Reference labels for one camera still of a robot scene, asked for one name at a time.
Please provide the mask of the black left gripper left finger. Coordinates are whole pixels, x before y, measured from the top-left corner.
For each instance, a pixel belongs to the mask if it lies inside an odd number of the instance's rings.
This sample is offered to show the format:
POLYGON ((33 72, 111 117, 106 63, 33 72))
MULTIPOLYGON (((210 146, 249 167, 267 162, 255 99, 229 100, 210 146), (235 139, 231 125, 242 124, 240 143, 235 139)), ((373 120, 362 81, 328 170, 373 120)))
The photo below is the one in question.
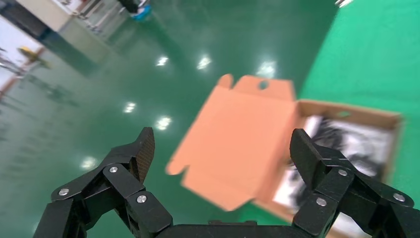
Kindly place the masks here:
POLYGON ((155 238, 173 218, 144 186, 155 152, 153 129, 116 146, 92 171, 51 194, 35 230, 36 238, 85 238, 100 217, 115 211, 136 238, 155 238))

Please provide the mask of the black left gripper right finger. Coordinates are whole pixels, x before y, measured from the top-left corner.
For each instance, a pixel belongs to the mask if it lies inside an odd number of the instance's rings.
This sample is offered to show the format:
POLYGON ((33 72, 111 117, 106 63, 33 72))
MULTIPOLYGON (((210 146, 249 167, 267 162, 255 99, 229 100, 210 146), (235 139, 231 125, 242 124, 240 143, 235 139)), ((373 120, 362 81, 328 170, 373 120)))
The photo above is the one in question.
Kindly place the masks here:
POLYGON ((405 193, 359 172, 338 150, 312 142, 296 128, 290 156, 311 191, 292 226, 324 238, 339 214, 351 217, 373 238, 417 238, 420 212, 405 193))

